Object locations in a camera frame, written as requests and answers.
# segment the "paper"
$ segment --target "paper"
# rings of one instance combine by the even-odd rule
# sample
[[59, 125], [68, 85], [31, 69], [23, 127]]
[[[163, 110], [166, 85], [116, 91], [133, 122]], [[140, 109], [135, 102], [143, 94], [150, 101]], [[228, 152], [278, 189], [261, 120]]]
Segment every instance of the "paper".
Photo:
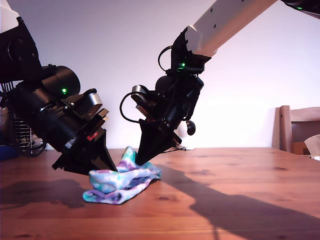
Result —
[[306, 147], [308, 148], [311, 156], [320, 156], [320, 134], [309, 137], [304, 141]]

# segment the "metal rack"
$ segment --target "metal rack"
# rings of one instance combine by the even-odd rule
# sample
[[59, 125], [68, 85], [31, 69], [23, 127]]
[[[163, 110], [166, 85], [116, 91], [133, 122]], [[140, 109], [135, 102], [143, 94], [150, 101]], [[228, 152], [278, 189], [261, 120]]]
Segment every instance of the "metal rack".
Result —
[[[14, 84], [13, 82], [2, 83], [1, 88], [4, 93], [8, 93], [12, 89], [14, 89]], [[38, 138], [32, 132], [32, 129], [15, 113], [11, 112], [10, 109], [8, 109], [8, 114], [10, 115], [16, 141], [18, 142], [22, 152], [26, 154], [32, 154], [34, 148], [37, 148], [38, 146], [43, 144], [42, 139]]]

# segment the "black knob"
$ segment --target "black knob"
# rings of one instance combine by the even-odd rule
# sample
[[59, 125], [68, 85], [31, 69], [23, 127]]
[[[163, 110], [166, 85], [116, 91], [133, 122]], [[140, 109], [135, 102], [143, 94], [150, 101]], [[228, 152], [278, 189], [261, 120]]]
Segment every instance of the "black knob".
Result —
[[193, 134], [195, 134], [195, 132], [196, 132], [196, 125], [195, 125], [195, 123], [193, 122], [193, 121], [190, 121], [190, 120], [188, 120], [188, 121], [185, 121], [186, 122], [186, 126], [187, 126], [187, 133], [188, 133], [188, 135], [193, 135]]

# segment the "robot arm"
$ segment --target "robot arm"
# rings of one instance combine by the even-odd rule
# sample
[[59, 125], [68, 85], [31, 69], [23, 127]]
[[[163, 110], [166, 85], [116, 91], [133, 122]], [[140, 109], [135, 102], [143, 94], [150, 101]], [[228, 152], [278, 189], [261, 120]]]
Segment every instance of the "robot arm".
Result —
[[72, 70], [41, 66], [23, 19], [6, 0], [0, 1], [0, 106], [62, 153], [52, 165], [55, 170], [83, 175], [90, 170], [117, 171], [106, 148], [106, 130], [101, 128], [108, 111], [99, 110], [102, 102], [97, 90], [79, 94], [80, 82]]
[[[199, 74], [219, 47], [268, 9], [276, 0], [216, 0], [194, 25], [187, 26], [161, 53], [171, 49], [171, 68], [158, 79], [155, 90], [136, 85], [131, 92], [140, 119], [142, 135], [136, 162], [142, 165], [181, 143], [174, 133], [181, 121], [188, 121], [190, 135], [195, 125], [190, 121], [204, 83]], [[319, 0], [283, 0], [298, 11], [320, 18]]]

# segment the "wood grain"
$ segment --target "wood grain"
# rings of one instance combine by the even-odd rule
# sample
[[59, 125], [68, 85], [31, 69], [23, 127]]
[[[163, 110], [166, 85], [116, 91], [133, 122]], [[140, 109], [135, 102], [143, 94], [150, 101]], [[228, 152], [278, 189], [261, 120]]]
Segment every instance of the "wood grain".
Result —
[[[123, 150], [110, 150], [118, 162]], [[161, 154], [160, 181], [122, 205], [87, 203], [59, 154], [1, 162], [3, 240], [316, 240], [320, 161], [272, 148]]]
[[280, 150], [292, 153], [293, 138], [290, 118], [290, 107], [280, 107]]
[[291, 122], [320, 122], [320, 107], [290, 110]]

